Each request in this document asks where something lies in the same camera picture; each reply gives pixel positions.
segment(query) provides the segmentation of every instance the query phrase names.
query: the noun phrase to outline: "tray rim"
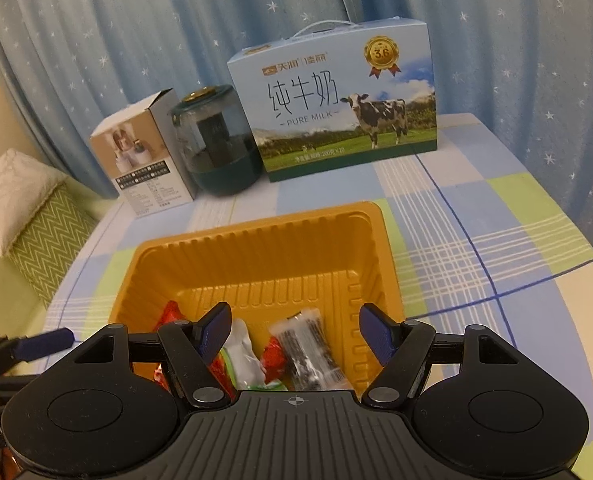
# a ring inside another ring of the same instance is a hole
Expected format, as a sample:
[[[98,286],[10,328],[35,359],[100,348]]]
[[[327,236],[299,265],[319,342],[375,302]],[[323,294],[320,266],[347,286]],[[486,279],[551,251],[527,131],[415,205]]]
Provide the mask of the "tray rim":
[[[219,227],[213,227],[204,229],[201,231],[194,231],[191,233],[182,233],[179,235],[172,235],[168,237],[155,238],[153,240],[147,240],[139,244],[132,254],[132,259],[123,276],[123,281],[118,290],[118,294],[112,305],[112,311],[108,317],[108,323],[116,322],[118,317],[118,311],[120,309],[125,295],[128,291],[128,285],[131,280],[131,276],[134,273],[134,269],[139,263],[141,257],[144,256],[148,251],[158,248],[160,246],[173,244],[176,242],[187,242],[196,238],[213,237],[222,234],[231,234],[240,232],[243,230],[250,230],[251,228],[262,228],[267,226],[279,225],[300,222],[304,220],[318,219],[326,216],[336,216],[339,214],[351,214],[351,213],[363,213],[368,216],[372,225],[372,235],[376,242],[376,253],[379,259],[379,265],[381,267],[381,280],[383,281],[383,292],[387,296],[388,308],[387,314],[395,321],[401,322],[405,319],[403,300],[400,294],[399,280],[396,276],[396,267],[394,264],[394,257],[391,252],[390,238],[387,235],[387,229],[385,227],[385,218],[383,217],[383,211],[374,202],[362,201],[353,202],[349,204],[331,206],[321,209],[311,209],[307,211],[301,211],[297,213],[288,213],[280,216],[271,216],[261,218],[257,220],[251,220],[247,222],[241,222],[238,224],[229,224]],[[387,245],[387,251],[383,251],[381,244],[378,243],[385,239]],[[389,290],[396,290],[396,294],[390,294]]]

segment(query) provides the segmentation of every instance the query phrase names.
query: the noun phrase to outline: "blue milk box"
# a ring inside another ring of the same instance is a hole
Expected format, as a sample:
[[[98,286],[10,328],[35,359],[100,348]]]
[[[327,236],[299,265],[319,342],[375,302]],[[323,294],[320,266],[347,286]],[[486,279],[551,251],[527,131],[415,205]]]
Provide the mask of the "blue milk box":
[[[427,25],[391,18],[228,61],[271,181],[436,150]]]

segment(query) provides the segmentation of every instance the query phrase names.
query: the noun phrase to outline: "plaid tablecloth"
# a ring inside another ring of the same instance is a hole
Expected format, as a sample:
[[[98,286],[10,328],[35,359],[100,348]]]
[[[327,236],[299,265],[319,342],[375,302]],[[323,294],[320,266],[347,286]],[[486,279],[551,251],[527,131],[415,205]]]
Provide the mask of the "plaid tablecloth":
[[[140,219],[117,203],[67,273],[45,329],[67,326],[81,341],[102,327],[145,240],[371,200],[385,215],[406,315],[441,332],[486,324],[569,388],[590,418],[575,470],[593,479],[593,248],[476,117],[441,116],[439,127],[438,152],[261,180]]]

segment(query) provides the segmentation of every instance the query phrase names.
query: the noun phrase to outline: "green chevron pillow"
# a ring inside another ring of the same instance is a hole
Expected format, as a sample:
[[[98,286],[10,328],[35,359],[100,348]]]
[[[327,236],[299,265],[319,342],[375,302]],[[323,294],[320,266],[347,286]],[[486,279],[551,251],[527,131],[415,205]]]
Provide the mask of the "green chevron pillow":
[[[60,185],[20,232],[8,257],[49,304],[94,227]]]

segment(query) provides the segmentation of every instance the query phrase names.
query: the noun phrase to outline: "blue line on tablecloth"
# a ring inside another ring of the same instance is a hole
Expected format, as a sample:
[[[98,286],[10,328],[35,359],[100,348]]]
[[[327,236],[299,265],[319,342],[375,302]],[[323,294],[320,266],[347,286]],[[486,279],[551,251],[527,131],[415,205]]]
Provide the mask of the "blue line on tablecloth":
[[[441,191],[441,188],[436,183],[436,180],[434,180],[434,177],[432,177],[430,172],[427,170],[427,168],[425,167],[425,164],[423,164],[423,161],[420,160],[420,156],[419,155],[415,155],[415,156],[416,156],[417,160],[419,161],[419,164],[423,167],[423,169],[427,173],[427,176],[429,177],[429,179],[432,181],[432,184],[434,184],[434,187],[436,187],[436,190],[438,191],[439,195],[441,195],[441,198],[443,199],[445,204],[449,207],[450,211],[454,215],[454,218],[456,218],[458,225],[461,226],[461,229],[463,230],[463,234],[465,234],[467,241],[470,243],[471,248],[474,251],[474,254],[476,255],[476,258],[478,259],[479,263],[481,264],[481,267],[483,268],[483,272],[485,272],[485,276],[487,276],[487,280],[489,281],[489,284],[492,288],[492,292],[494,293],[494,295],[491,298],[491,300],[497,302],[497,305],[499,306],[499,312],[500,312],[501,317],[503,318],[503,323],[505,323],[505,327],[507,328],[507,333],[509,334],[510,341],[512,341],[512,345],[515,348],[517,348],[516,347],[516,339],[514,337],[514,334],[512,333],[512,327],[510,327],[510,325],[509,325],[509,320],[507,319],[507,316],[505,315],[505,310],[503,309],[503,305],[500,304],[499,291],[497,291],[494,280],[492,279],[492,276],[490,275],[489,270],[487,270],[487,267],[483,263],[483,258],[481,258],[481,255],[479,254],[478,249],[474,245],[474,241],[471,239],[469,233],[465,230],[465,226],[463,225],[463,222],[461,222],[461,219],[458,218],[456,211],[452,207],[451,203],[448,202],[447,197],[443,194],[443,191]]]
[[[92,254],[94,254],[94,251],[96,250],[97,246],[99,245],[99,242],[101,241],[101,238],[105,235],[105,232],[108,230],[108,228],[110,227],[110,225],[112,225],[112,221],[116,218],[116,215],[118,215],[118,212],[121,211],[121,208],[125,204],[126,204],[125,202],[121,202],[121,205],[116,208],[116,211],[114,213],[114,216],[105,225],[105,229],[103,229],[103,232],[100,234],[99,238],[97,239],[96,243],[94,244],[94,247],[92,248],[92,251],[90,251],[90,256],[92,256]],[[68,294],[67,294],[67,298],[65,299],[65,302],[63,304],[63,308],[61,309],[61,315],[58,318],[58,324],[56,325],[57,328],[61,328],[61,321],[63,320],[63,314],[65,313],[65,307],[67,306],[67,302],[70,301],[70,297],[72,296],[72,292],[74,291],[74,287],[76,286],[77,283],[79,283],[79,278],[81,277],[81,274],[83,274],[83,270],[85,269],[85,266],[87,265],[87,262],[89,260],[90,260],[89,257],[88,258],[85,258],[85,262],[83,263],[83,266],[81,267],[81,270],[79,271],[78,276],[76,277],[76,279],[74,280],[74,283],[70,287],[70,292],[68,292]],[[43,368],[43,371],[44,372],[48,369],[48,361],[49,361],[49,358],[46,359],[46,363],[45,363],[44,368]]]
[[[570,267],[566,270],[561,270],[561,272],[557,272],[551,276],[547,276],[547,278],[541,278],[540,280],[536,280],[535,282],[528,283],[526,285],[517,286],[516,288],[512,288],[512,290],[506,290],[505,292],[501,292],[495,296],[490,296],[489,298],[483,298],[482,300],[475,300],[470,301],[469,303],[464,303],[456,306],[449,306],[447,308],[442,308],[441,310],[433,310],[432,312],[428,312],[426,314],[419,314],[418,316],[409,316],[407,319],[422,319],[423,317],[432,317],[437,316],[438,314],[446,314],[448,312],[454,312],[454,310],[461,310],[462,308],[467,308],[469,306],[478,305],[481,303],[485,303],[486,301],[493,301],[499,300],[500,298],[504,298],[505,296],[509,296],[510,294],[514,294],[515,292],[520,292],[521,290],[526,290],[526,288],[531,288],[535,285],[540,285],[544,282],[549,282],[551,280],[555,280],[556,278],[563,276],[573,270],[580,269],[581,267],[585,267],[588,264],[593,264],[593,258],[583,262],[582,264],[575,265],[574,267]]]

